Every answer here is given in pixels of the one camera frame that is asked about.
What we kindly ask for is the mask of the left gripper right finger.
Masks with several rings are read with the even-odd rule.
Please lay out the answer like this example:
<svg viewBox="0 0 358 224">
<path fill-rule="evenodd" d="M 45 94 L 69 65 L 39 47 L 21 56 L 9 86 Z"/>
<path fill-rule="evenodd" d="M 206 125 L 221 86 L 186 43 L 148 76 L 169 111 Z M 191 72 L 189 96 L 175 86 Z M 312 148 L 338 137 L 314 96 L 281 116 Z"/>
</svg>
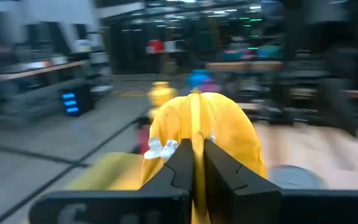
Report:
<svg viewBox="0 0 358 224">
<path fill-rule="evenodd" d="M 212 224 L 277 222 L 281 188 L 243 166 L 210 140 L 204 142 L 206 204 Z"/>
</svg>

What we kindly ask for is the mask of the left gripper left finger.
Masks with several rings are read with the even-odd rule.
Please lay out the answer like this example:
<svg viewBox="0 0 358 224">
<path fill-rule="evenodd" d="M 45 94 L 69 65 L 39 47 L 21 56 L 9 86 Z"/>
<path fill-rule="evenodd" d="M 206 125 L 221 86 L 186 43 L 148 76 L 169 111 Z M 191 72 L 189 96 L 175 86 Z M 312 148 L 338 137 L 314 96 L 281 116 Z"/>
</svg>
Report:
<svg viewBox="0 0 358 224">
<path fill-rule="evenodd" d="M 194 155 L 191 141 L 182 140 L 163 167 L 140 188 L 141 224 L 190 224 Z"/>
</svg>

